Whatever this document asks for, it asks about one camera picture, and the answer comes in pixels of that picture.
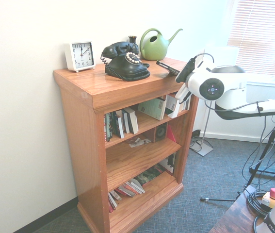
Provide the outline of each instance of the small speaker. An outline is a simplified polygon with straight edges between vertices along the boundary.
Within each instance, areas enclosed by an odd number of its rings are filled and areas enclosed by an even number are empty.
[[[166,126],[167,123],[164,123],[162,125],[159,125],[156,128],[156,141],[160,141],[162,139],[165,139],[165,135],[166,135]]]

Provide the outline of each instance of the wooden bookshelf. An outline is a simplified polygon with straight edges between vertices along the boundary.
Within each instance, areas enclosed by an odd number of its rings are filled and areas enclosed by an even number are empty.
[[[185,114],[186,112],[188,112],[187,110],[183,110],[178,114],[178,117]],[[171,120],[170,117],[167,116],[167,114],[164,114],[163,120],[157,120],[153,117],[150,117],[144,113],[138,112],[136,111],[136,116],[137,116],[137,120],[138,120],[138,133],[137,134],[133,134],[133,133],[125,133],[124,134],[124,138],[120,138],[120,137],[112,137],[112,139],[109,142],[105,142],[105,148],[111,147],[113,145],[118,144],[119,142],[125,141],[131,137],[137,136],[141,133],[146,132],[147,130],[150,130],[154,127],[157,127],[159,125],[162,125],[168,121]]]
[[[131,148],[122,142],[106,150],[108,191],[138,176],[161,160],[179,150],[181,146],[166,138]]]
[[[153,209],[168,202],[168,194],[175,196],[182,189],[183,185],[178,184],[175,177],[164,172],[144,186],[144,194],[133,198],[121,195],[122,200],[116,201],[117,209],[110,214],[111,232],[126,232],[131,223],[139,222]]]
[[[150,64],[151,75],[135,82],[124,82],[104,72],[103,64],[79,73],[67,69],[53,72],[61,90],[67,136],[78,193],[78,210],[94,233],[128,233],[157,212],[183,189],[185,168],[198,99],[191,97],[190,110],[171,119],[159,121],[136,111],[139,137],[154,132],[155,127],[168,122],[176,142],[168,138],[131,148],[125,134],[104,141],[104,114],[134,106],[146,100],[164,96],[180,89],[175,76]],[[185,62],[164,59],[164,63],[181,70]],[[145,193],[124,197],[117,209],[109,214],[108,191],[139,175],[177,151],[173,175],[166,172],[145,185]]]

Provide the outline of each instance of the clock face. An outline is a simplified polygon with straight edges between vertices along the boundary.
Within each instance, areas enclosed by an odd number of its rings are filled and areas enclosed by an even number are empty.
[[[92,45],[90,42],[72,44],[72,50],[76,69],[89,67],[94,64]]]

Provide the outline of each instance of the metal stand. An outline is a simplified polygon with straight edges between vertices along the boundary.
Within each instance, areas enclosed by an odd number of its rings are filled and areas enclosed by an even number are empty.
[[[248,180],[248,182],[247,182],[245,188],[247,188],[247,187],[251,184],[251,182],[253,181],[254,176],[255,176],[255,174],[257,173],[257,171],[258,171],[258,169],[259,169],[259,167],[260,167],[260,164],[261,164],[261,162],[262,162],[262,159],[263,159],[264,156],[267,154],[268,149],[269,149],[270,145],[272,144],[272,142],[274,141],[274,139],[275,139],[275,127],[274,127],[274,129],[273,129],[273,131],[272,131],[272,133],[271,133],[271,135],[270,135],[270,137],[269,137],[269,140],[268,140],[268,143],[267,143],[266,147],[264,148],[264,150],[263,150],[263,152],[262,152],[262,154],[261,154],[261,156],[260,156],[260,158],[259,158],[259,161],[260,161],[260,162],[256,165],[255,169],[252,171],[252,175],[251,175],[251,177],[249,178],[249,180]],[[240,192],[238,192],[238,196],[237,196],[235,199],[200,198],[200,200],[203,200],[203,201],[208,201],[208,200],[216,200],[216,201],[236,201],[236,199],[237,199],[239,196],[240,196]]]
[[[192,146],[190,146],[190,149],[197,152],[199,155],[201,155],[203,157],[213,150],[212,147],[210,147],[210,146],[206,145],[205,143],[203,143],[204,137],[205,137],[205,131],[206,131],[206,128],[207,128],[207,124],[209,122],[209,118],[210,118],[210,109],[209,109],[209,113],[208,113],[207,119],[206,119],[206,124],[205,124],[204,132],[203,132],[202,142],[196,140],[194,142],[194,144]]]

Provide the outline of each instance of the green watering can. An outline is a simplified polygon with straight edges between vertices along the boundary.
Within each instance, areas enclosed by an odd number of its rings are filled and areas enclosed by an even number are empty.
[[[145,35],[151,31],[156,31],[158,34],[149,38],[145,42],[144,46],[142,46]],[[142,56],[149,61],[162,60],[166,56],[168,46],[179,31],[182,31],[182,29],[178,29],[177,32],[175,32],[175,34],[171,37],[171,39],[165,40],[159,30],[155,28],[148,29],[143,34],[139,44]]]

